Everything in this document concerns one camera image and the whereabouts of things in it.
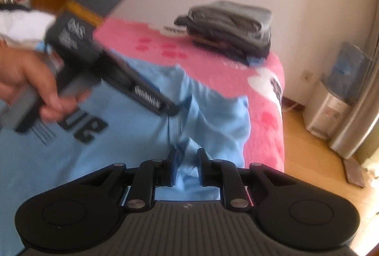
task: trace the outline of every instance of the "wooden floor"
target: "wooden floor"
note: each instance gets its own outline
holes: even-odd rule
[[[351,201],[361,215],[361,226],[351,248],[365,256],[379,242],[379,182],[363,170],[366,187],[345,180],[341,159],[304,127],[302,114],[283,114],[285,172]]]

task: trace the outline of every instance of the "finger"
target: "finger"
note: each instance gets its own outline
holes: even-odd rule
[[[0,100],[11,104],[16,97],[19,88],[14,86],[8,86],[0,82]]]
[[[76,97],[60,97],[62,103],[62,113],[71,114],[78,107],[78,102]]]
[[[92,90],[90,90],[90,89],[83,91],[82,93],[80,93],[76,96],[76,101],[78,103],[83,103],[86,99],[88,99],[90,97],[91,93],[92,93]]]
[[[41,116],[42,121],[45,123],[52,123],[57,121],[59,122],[62,121],[65,117],[64,114],[48,106],[41,107],[39,114]]]
[[[29,83],[37,89],[43,101],[56,111],[63,112],[64,106],[57,94],[56,80],[48,66],[32,53],[25,56],[22,70]]]

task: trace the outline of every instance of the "light blue shirt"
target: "light blue shirt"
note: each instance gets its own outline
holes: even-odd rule
[[[146,160],[165,159],[176,146],[184,155],[176,186],[156,190],[156,199],[170,200],[219,198],[218,188],[199,184],[200,147],[212,159],[244,166],[243,145],[250,134],[247,97],[225,99],[190,79],[179,66],[128,62],[180,104],[180,113],[157,116],[102,83],[60,124],[37,122],[25,135],[0,131],[0,256],[23,249],[14,215],[24,201],[107,165],[138,167]]]

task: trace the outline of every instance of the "bed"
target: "bed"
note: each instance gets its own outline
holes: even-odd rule
[[[273,52],[264,65],[247,67],[194,46],[184,30],[115,18],[108,19],[94,38],[128,57],[159,65],[179,64],[190,77],[225,97],[247,96],[252,129],[244,146],[245,167],[256,162],[284,170],[284,72]]]

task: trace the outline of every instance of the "device handle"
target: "device handle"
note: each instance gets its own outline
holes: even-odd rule
[[[56,74],[56,84],[59,96],[75,96],[87,88],[100,83],[101,79],[88,71],[80,71],[65,65],[58,73],[54,62],[46,61],[49,69]],[[20,97],[0,114],[1,127],[25,133],[39,119],[39,109],[44,101],[37,90],[27,86]]]

